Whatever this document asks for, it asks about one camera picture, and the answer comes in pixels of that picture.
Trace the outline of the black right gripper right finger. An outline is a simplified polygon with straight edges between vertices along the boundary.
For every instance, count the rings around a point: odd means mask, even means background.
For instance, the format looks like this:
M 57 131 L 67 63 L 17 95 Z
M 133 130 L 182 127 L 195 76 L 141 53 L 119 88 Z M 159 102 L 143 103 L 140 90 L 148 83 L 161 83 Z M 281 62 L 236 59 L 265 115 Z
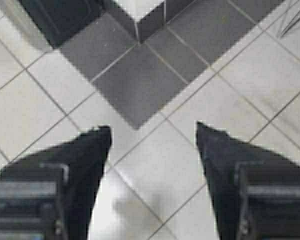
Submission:
M 300 240 L 300 165 L 198 121 L 196 146 L 221 240 Z

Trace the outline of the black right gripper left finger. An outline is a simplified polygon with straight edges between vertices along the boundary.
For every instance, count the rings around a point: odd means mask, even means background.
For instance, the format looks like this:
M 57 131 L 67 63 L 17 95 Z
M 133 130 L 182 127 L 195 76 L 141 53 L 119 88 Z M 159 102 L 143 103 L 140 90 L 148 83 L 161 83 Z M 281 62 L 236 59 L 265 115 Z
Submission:
M 86 240 L 112 146 L 108 125 L 0 171 L 0 240 Z

